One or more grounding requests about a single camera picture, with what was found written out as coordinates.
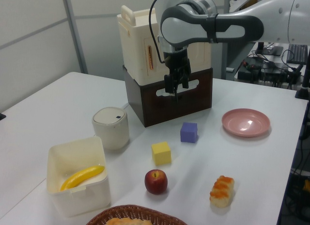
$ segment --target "woven basket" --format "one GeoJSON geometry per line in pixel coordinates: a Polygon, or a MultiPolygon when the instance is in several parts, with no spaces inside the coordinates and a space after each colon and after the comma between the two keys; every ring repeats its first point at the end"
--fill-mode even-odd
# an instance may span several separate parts
{"type": "Polygon", "coordinates": [[[105,225],[112,218],[150,220],[153,225],[186,225],[186,223],[178,218],[136,205],[111,207],[96,215],[87,225],[105,225]]]}

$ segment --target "dark brown wooden box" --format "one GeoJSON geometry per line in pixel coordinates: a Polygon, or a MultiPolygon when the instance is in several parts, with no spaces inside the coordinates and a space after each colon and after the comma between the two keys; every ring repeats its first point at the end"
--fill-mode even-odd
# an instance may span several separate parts
{"type": "Polygon", "coordinates": [[[212,106],[213,69],[190,74],[189,81],[199,80],[196,88],[174,96],[157,96],[156,91],[165,88],[164,81],[140,86],[123,66],[128,102],[145,127],[209,109],[212,106]]]}

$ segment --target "yellow cube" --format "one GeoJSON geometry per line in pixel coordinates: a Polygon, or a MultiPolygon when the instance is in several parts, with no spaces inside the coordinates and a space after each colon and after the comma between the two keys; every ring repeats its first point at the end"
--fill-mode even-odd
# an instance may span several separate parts
{"type": "Polygon", "coordinates": [[[155,165],[171,163],[171,150],[168,143],[152,144],[152,157],[155,165]]]}

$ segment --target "white wall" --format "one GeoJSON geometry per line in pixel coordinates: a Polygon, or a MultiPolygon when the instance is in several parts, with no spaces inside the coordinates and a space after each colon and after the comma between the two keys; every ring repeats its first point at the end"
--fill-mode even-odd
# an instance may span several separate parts
{"type": "Polygon", "coordinates": [[[0,0],[0,112],[80,71],[63,0],[0,0]]]}
{"type": "Polygon", "coordinates": [[[89,74],[123,80],[123,53],[116,16],[121,6],[148,9],[153,0],[69,0],[89,74]]]}

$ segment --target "cream plastic storage box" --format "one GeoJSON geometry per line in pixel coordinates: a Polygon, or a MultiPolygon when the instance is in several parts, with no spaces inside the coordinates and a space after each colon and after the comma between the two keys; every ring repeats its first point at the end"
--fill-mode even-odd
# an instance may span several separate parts
{"type": "MultiPolygon", "coordinates": [[[[124,65],[131,78],[140,86],[163,81],[164,76],[169,74],[169,69],[165,64],[160,63],[157,56],[149,28],[149,11],[133,12],[126,6],[122,6],[121,14],[117,15],[124,65]]],[[[155,9],[152,10],[151,24],[156,37],[158,24],[155,9]]],[[[157,45],[163,60],[163,53],[160,50],[158,41],[157,45]]],[[[192,72],[206,70],[211,67],[211,45],[209,43],[190,44],[187,53],[192,72]]]]}
{"type": "Polygon", "coordinates": [[[51,147],[46,181],[51,200],[65,217],[106,207],[111,202],[111,196],[101,139],[94,136],[51,147]],[[68,177],[94,165],[105,166],[105,169],[79,186],[60,192],[68,177]]]}

